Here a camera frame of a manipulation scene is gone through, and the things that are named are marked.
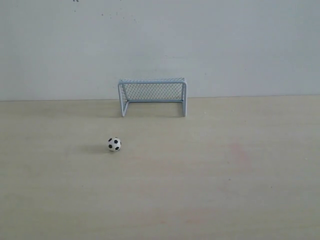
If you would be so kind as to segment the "white miniature goal with net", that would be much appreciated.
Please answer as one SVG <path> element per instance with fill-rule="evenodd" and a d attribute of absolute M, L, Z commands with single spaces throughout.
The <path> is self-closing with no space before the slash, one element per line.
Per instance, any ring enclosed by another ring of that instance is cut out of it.
<path fill-rule="evenodd" d="M 180 103 L 182 115 L 187 115 L 188 85 L 184 77 L 120 79 L 117 90 L 122 117 L 131 103 Z"/>

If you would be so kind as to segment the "small black white soccer ball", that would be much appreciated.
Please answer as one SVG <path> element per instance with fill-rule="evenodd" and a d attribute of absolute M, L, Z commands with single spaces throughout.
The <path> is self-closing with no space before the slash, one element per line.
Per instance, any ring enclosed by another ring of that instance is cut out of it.
<path fill-rule="evenodd" d="M 121 140 L 118 137 L 112 137 L 108 139 L 107 147 L 110 151 L 119 151 L 122 146 Z"/>

